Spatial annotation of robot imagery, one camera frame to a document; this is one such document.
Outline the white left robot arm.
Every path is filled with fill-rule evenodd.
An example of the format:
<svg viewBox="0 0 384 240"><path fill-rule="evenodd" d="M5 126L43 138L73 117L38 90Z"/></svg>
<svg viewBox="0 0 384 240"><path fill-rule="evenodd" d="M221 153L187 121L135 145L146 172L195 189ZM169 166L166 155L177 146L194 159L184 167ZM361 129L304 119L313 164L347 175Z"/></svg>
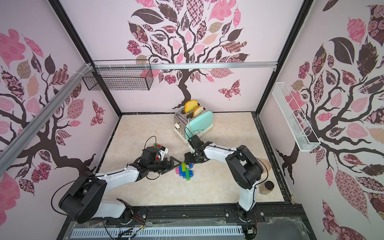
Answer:
<svg viewBox="0 0 384 240"><path fill-rule="evenodd" d="M133 218L132 206L120 198L107 200L106 193L138 182L150 172L163 175L181 165L182 162L174 157L156 161L142 156L120 170L98 176L85 172L71 182L71 187L59 201L59 208L79 224L94 219L112 219L126 225Z"/></svg>

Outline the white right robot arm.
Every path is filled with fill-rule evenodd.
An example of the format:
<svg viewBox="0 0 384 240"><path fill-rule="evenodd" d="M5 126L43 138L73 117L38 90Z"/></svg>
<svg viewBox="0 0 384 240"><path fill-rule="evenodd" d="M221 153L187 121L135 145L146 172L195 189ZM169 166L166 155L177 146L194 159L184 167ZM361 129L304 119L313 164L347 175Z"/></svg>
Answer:
<svg viewBox="0 0 384 240"><path fill-rule="evenodd" d="M204 143L194 135L188 140L190 152L185 154L186 164L202 164L209 160L226 163L235 182L240 186L237 214L242 221L252 218L256 210L256 189L265 167L250 150L241 145L237 148L218 146L212 142Z"/></svg>

